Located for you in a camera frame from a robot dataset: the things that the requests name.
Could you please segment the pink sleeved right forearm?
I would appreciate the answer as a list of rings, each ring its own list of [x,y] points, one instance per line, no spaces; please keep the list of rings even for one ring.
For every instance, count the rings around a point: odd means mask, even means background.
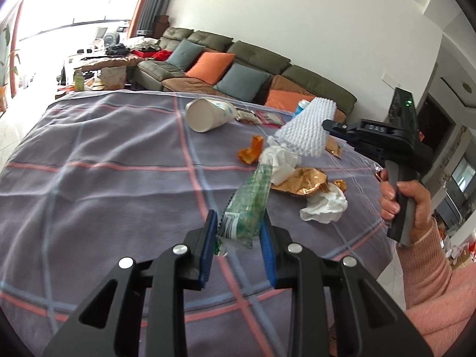
[[[406,314],[435,356],[457,340],[475,311],[475,264],[452,269],[435,221],[409,247],[398,247]]]

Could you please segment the person's right hand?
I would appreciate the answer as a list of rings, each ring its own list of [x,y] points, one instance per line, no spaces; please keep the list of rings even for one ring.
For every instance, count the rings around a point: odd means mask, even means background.
[[[400,206],[396,201],[397,191],[399,190],[403,196],[412,198],[416,203],[414,226],[411,230],[411,244],[418,242],[432,228],[432,209],[431,194],[417,180],[400,181],[397,188],[388,182],[388,171],[383,169],[380,172],[381,197],[379,204],[381,207],[380,215],[387,221],[391,222],[400,211]]]

